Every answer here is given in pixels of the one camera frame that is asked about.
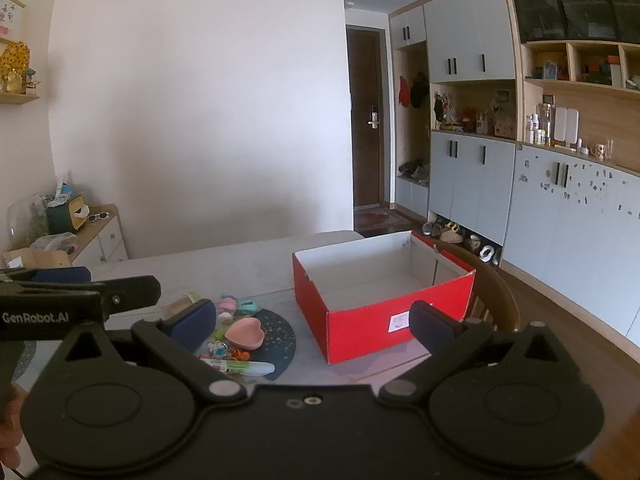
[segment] wooden chair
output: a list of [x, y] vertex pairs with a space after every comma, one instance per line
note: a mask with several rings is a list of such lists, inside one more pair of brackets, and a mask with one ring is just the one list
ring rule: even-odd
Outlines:
[[491, 264], [486, 264], [469, 251], [454, 244], [433, 240], [439, 252], [447, 251], [476, 270], [473, 295], [465, 314], [493, 324], [496, 330], [518, 330], [520, 311], [513, 294]]

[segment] cup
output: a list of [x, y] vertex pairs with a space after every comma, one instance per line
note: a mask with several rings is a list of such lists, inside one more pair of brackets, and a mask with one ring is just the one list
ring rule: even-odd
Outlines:
[[590, 153], [598, 160], [604, 160], [604, 154], [607, 151], [607, 147], [605, 144], [592, 144], [590, 148]]

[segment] sticker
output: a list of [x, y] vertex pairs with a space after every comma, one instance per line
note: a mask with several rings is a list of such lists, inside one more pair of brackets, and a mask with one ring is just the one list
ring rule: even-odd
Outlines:
[[395, 332], [402, 328], [407, 328], [409, 326], [409, 311], [403, 312], [402, 314], [396, 314], [395, 316], [391, 316], [391, 321], [389, 321], [389, 332]]

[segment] cardboard box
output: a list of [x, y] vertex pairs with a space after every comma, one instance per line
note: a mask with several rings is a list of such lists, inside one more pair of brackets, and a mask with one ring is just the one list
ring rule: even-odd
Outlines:
[[55, 269], [71, 267], [69, 256], [65, 251], [37, 251], [25, 248], [4, 253], [7, 267], [24, 267], [25, 269]]
[[329, 364], [409, 341], [417, 300], [462, 320], [475, 273], [411, 232], [293, 254], [296, 301]]

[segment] pink heart-shaped dish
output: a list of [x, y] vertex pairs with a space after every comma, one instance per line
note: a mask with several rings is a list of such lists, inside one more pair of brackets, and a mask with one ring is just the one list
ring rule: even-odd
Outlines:
[[255, 317], [245, 317], [239, 319], [225, 333], [233, 345], [244, 350], [255, 350], [260, 348], [264, 341], [264, 332], [260, 328], [261, 323]]

